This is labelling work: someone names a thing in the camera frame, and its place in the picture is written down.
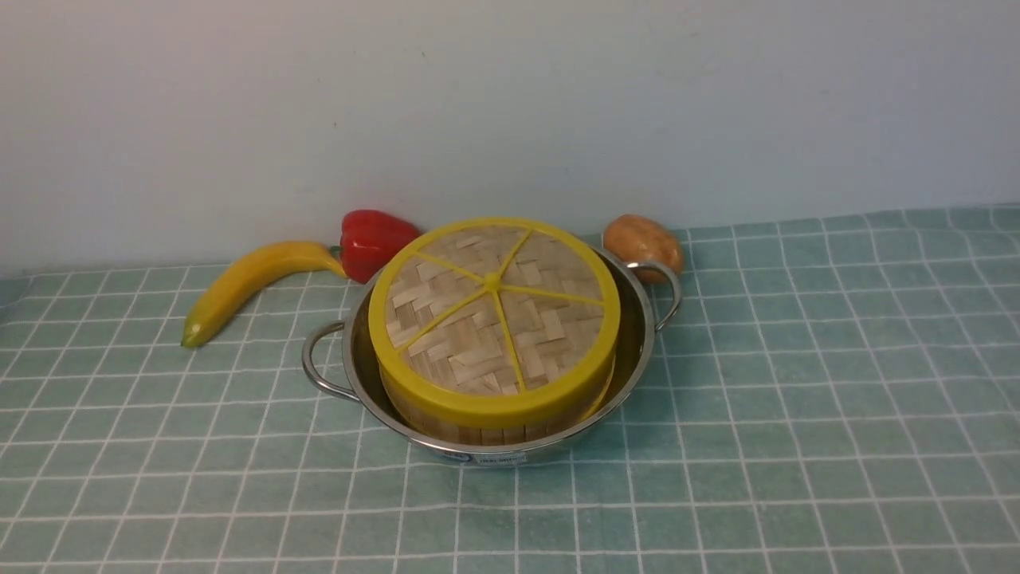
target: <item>toy banana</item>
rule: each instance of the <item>toy banana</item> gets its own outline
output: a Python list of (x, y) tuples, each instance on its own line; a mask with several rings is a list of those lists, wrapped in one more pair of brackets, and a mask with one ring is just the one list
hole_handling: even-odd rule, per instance
[(320, 243), (282, 241), (259, 247), (236, 260), (209, 285), (185, 320), (181, 347), (204, 346), (270, 282), (295, 272), (324, 269), (347, 276), (337, 256)]

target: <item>pot handle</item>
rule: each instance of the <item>pot handle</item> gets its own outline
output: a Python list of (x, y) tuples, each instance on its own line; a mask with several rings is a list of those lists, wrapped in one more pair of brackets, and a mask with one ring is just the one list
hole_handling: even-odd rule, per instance
[(676, 271), (669, 268), (669, 266), (654, 259), (648, 259), (644, 261), (631, 261), (629, 263), (626, 263), (626, 266), (631, 270), (636, 270), (642, 268), (655, 270), (662, 273), (662, 275), (665, 276), (667, 280), (669, 280), (669, 291), (673, 296), (673, 302), (669, 306), (669, 311), (666, 312), (666, 315), (655, 326), (656, 333), (662, 331), (663, 327), (669, 325), (669, 322), (673, 319), (673, 316), (676, 315), (677, 310), (680, 309), (680, 304), (683, 303), (683, 291), (680, 289), (680, 277), (676, 274)]
[(338, 386), (335, 383), (330, 383), (325, 380), (322, 375), (319, 374), (318, 369), (315, 368), (315, 363), (312, 361), (312, 351), (315, 349), (315, 344), (319, 343), (319, 340), (338, 331), (344, 330), (344, 320), (334, 321), (333, 323), (326, 323), (325, 325), (319, 327), (308, 335), (305, 340), (305, 345), (301, 349), (301, 367), (305, 370), (305, 375), (308, 376), (308, 380), (312, 382), (313, 385), (318, 387), (322, 393), (338, 397), (340, 399), (346, 399), (353, 403), (361, 403), (358, 396), (349, 388), (344, 388)]

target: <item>woven bamboo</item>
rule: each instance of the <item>woven bamboo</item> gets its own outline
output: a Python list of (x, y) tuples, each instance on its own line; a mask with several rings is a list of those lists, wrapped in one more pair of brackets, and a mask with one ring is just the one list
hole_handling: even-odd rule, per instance
[[(382, 308), (390, 345), (415, 375), (456, 396), (521, 396), (559, 381), (592, 352), (606, 306), (618, 306), (606, 301), (591, 259), (526, 225), (460, 228), (391, 264), (399, 268)], [(581, 383), (573, 404), (510, 426), (444, 420), (406, 397), (392, 370), (381, 373), (395, 407), (419, 431), (464, 445), (512, 445), (558, 432), (596, 409), (612, 368), (611, 357), (597, 360), (605, 369)]]

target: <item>table surface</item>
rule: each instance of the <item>table surface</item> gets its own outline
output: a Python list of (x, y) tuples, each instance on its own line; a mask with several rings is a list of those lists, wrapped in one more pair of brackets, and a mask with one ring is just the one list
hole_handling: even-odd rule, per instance
[(34, 276), (0, 316), (0, 571), (1015, 572), (1020, 206), (677, 232), (632, 396), (509, 470), (312, 388), (303, 340), (358, 297), (328, 272), (197, 352), (222, 265)]

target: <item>toy red bell pepper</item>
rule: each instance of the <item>toy red bell pepper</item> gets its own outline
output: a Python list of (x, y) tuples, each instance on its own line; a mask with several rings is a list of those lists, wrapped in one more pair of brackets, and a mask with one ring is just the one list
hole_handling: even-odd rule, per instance
[(340, 262), (347, 276), (358, 282), (368, 279), (421, 234), (412, 223), (377, 209), (357, 209), (341, 222)]

